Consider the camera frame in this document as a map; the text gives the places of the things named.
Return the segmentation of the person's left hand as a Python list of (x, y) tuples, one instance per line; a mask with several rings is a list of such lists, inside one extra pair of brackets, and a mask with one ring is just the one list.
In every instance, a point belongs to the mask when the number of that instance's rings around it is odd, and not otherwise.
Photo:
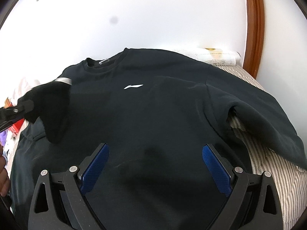
[(8, 172), (5, 168), (6, 159), (3, 155), (3, 147), (1, 146), (1, 157), (0, 157), (0, 192), (1, 196), (5, 197), (10, 190), (10, 179), (8, 176)]

